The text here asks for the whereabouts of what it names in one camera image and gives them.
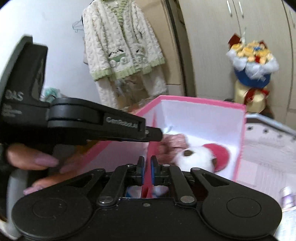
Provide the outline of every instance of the fluffy white sweater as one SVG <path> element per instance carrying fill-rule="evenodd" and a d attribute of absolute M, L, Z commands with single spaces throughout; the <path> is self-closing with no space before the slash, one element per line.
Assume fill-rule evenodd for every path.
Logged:
<path fill-rule="evenodd" d="M 83 11 L 86 55 L 94 80 L 124 78 L 163 64 L 155 34 L 134 0 L 117 0 L 112 8 L 94 0 Z"/>

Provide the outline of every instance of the red ribbon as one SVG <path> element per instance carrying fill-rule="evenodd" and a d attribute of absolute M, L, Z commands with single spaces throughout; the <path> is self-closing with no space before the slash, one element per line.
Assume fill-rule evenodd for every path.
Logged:
<path fill-rule="evenodd" d="M 251 103 L 253 102 L 254 100 L 254 95 L 255 95 L 255 91 L 258 90 L 260 91 L 262 94 L 265 95 L 265 98 L 268 97 L 269 95 L 269 91 L 266 90 L 266 89 L 257 89 L 257 88 L 250 88 L 244 98 L 244 104 L 247 104 L 247 103 Z"/>

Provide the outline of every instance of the cabinet handle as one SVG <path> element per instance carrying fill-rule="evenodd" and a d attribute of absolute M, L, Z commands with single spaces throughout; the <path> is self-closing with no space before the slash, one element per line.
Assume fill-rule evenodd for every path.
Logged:
<path fill-rule="evenodd" d="M 293 17 L 293 13 L 292 10 L 290 9 L 290 14 L 291 14 L 291 18 L 292 18 L 292 23 L 293 23 L 293 28 L 295 28 L 295 21 L 294 21 L 294 17 Z"/>
<path fill-rule="evenodd" d="M 241 10 L 241 14 L 242 14 L 242 18 L 243 18 L 244 17 L 244 13 L 242 11 L 242 5 L 241 5 L 240 1 L 239 1 L 239 9 Z"/>
<path fill-rule="evenodd" d="M 230 8 L 230 5 L 229 5 L 229 1 L 227 0 L 226 2 L 227 2 L 229 14 L 232 17 L 232 12 L 231 12 L 231 8 Z"/>

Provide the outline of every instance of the fingernail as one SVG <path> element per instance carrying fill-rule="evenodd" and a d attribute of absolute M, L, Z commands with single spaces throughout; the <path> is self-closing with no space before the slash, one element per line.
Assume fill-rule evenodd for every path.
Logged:
<path fill-rule="evenodd" d="M 67 173 L 67 172 L 71 172 L 71 171 L 74 171 L 74 170 L 77 170 L 79 169 L 79 165 L 77 162 L 71 162 L 69 164 L 66 164 L 64 165 L 60 170 L 59 172 L 61 174 L 64 174 L 64 173 Z"/>
<path fill-rule="evenodd" d="M 25 189 L 23 191 L 23 193 L 24 193 L 24 195 L 28 195 L 30 193 L 37 192 L 37 191 L 39 191 L 41 189 L 43 189 L 43 187 L 41 185 L 36 185 L 34 187 L 29 187 L 29 188 Z"/>
<path fill-rule="evenodd" d="M 37 164 L 37 165 L 40 165 L 40 166 L 44 166 L 44 167 L 55 167 L 59 164 L 59 160 L 54 158 L 53 156 L 51 155 L 47 155 L 47 154 L 44 154 L 44 153 L 39 153 L 34 162 Z"/>

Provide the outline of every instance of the pink box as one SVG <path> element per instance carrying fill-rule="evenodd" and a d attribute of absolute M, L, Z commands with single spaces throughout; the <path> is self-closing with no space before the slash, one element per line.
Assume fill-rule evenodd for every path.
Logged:
<path fill-rule="evenodd" d="M 164 133 L 185 134 L 190 146 L 217 143 L 227 147 L 230 162 L 216 174 L 235 181 L 244 139 L 245 113 L 242 104 L 193 97 L 159 96 L 136 115 L 144 117 L 147 126 L 161 128 Z M 84 156 L 82 172 L 95 168 L 104 168 L 110 172 L 120 165 L 136 164 L 139 156 L 150 160 L 156 153 L 157 144 L 101 141 Z"/>

